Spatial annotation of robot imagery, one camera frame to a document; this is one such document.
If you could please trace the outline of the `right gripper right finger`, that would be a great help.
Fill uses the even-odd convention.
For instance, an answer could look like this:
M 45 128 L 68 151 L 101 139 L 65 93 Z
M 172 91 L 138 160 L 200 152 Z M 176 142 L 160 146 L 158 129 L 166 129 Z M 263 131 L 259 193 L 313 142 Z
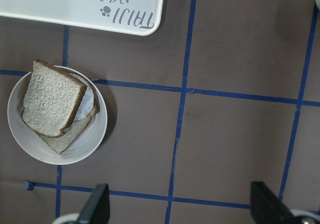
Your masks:
M 262 181 L 250 184 L 250 213 L 255 223 L 296 223 L 296 217 Z

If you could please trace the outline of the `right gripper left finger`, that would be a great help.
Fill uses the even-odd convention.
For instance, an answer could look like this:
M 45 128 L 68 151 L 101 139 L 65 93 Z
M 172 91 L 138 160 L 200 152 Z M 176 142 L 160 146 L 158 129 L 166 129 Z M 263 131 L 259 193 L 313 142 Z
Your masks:
M 98 184 L 80 212 L 77 223 L 108 223 L 110 219 L 108 184 Z

